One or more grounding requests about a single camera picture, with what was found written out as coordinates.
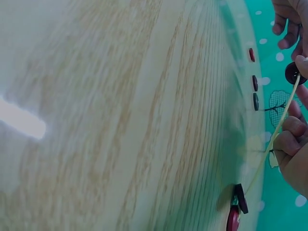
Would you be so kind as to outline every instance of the white polka dot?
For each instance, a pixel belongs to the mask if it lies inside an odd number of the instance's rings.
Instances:
[[[302,195],[299,195],[296,199],[295,199],[295,205],[296,207],[302,207],[304,206],[304,204],[306,204],[307,202],[307,199],[302,196]]]
[[[264,208],[265,208],[265,202],[264,201],[260,201],[259,202],[259,212],[261,212]]]
[[[270,138],[271,138],[271,133],[269,131],[266,131],[262,134],[262,141],[267,143],[270,141]]]
[[[266,38],[262,38],[262,39],[260,39],[260,41],[259,41],[260,44],[265,44],[265,43],[267,43],[267,42],[268,42],[268,40],[267,40]]]
[[[258,84],[262,86],[268,85],[269,83],[270,83],[270,78],[268,77],[263,77],[258,79]]]
[[[249,41],[249,42],[246,43],[246,46],[253,46],[253,45],[254,45],[254,43],[251,42],[251,41]]]
[[[281,52],[277,53],[276,54],[276,60],[278,62],[282,62],[284,60],[284,55]]]

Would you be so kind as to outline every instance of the teal fabric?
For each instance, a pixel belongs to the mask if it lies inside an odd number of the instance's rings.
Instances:
[[[284,70],[292,61],[293,48],[279,50],[277,43],[282,38],[272,31],[274,10],[270,0],[246,0],[255,30],[256,42],[260,56],[264,82],[265,107],[269,109],[282,105],[292,91],[292,86],[284,78]],[[280,118],[283,106],[266,111],[267,141],[274,132],[274,125]],[[308,230],[308,203],[295,192],[283,179],[273,153],[270,153],[265,164],[264,188],[262,202],[259,205],[258,231],[304,231]]]

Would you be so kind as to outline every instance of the wooden board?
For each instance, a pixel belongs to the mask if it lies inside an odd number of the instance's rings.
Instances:
[[[254,34],[228,3],[2,1],[0,229],[225,230],[264,149]]]

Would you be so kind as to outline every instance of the dark red button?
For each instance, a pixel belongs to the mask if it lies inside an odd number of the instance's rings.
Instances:
[[[258,91],[258,80],[257,80],[257,77],[255,75],[252,76],[252,84],[254,86],[254,90]]]
[[[259,110],[259,97],[258,97],[257,93],[253,94],[253,101],[254,101],[255,111],[258,111]]]
[[[299,70],[297,69],[295,62],[290,63],[284,71],[286,80],[292,85],[295,84],[298,74],[299,74]],[[305,83],[306,81],[307,79],[301,75],[298,84],[301,85]]]
[[[254,54],[254,50],[252,48],[249,48],[249,56],[250,56],[250,60],[252,62],[255,62],[256,59],[255,59],[255,54]]]
[[[247,203],[246,203],[242,184],[235,185],[234,194],[237,196],[237,199],[239,200],[239,207],[240,207],[241,211],[244,214],[247,214],[248,213],[248,206],[247,206]]]
[[[232,205],[227,221],[227,231],[237,231],[240,226],[240,211],[237,205]]]

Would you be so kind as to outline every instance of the string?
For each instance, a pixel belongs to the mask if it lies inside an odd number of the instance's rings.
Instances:
[[[290,104],[291,104],[291,102],[292,102],[292,99],[294,98],[295,91],[296,91],[296,89],[297,89],[299,80],[300,80],[300,74],[297,75],[297,79],[296,79],[296,82],[295,82],[295,84],[294,84],[293,91],[292,91],[292,93],[291,93],[291,95],[290,95],[290,98],[289,98],[289,100],[288,100],[287,105],[286,105],[285,108],[284,108],[284,111],[283,111],[283,114],[282,114],[282,116],[281,116],[281,118],[280,118],[279,124],[277,125],[277,127],[276,127],[276,129],[275,129],[273,135],[272,135],[271,138],[270,138],[269,144],[268,144],[268,146],[267,146],[267,148],[266,148],[266,150],[265,150],[265,152],[264,152],[264,154],[263,154],[263,158],[262,158],[262,160],[261,160],[261,162],[260,162],[260,164],[259,164],[259,166],[258,166],[258,168],[257,168],[257,171],[256,171],[256,173],[255,173],[255,175],[254,175],[254,177],[253,177],[253,179],[252,179],[250,185],[248,186],[248,188],[247,188],[245,194],[247,194],[247,193],[251,190],[252,186],[255,184],[255,182],[256,182],[258,176],[260,175],[262,166],[263,166],[263,164],[264,164],[265,161],[266,161],[266,157],[267,157],[267,155],[268,155],[268,153],[269,153],[269,151],[270,151],[270,149],[271,149],[271,147],[272,147],[272,145],[273,145],[273,143],[274,143],[274,140],[275,140],[275,138],[276,138],[276,136],[277,136],[277,134],[278,134],[278,132],[279,132],[279,130],[280,130],[280,127],[282,126],[282,124],[283,124],[283,122],[284,122],[284,119],[285,119],[285,117],[286,117],[286,115],[287,115],[287,112],[288,112],[288,109],[289,109],[289,107],[290,107]]]

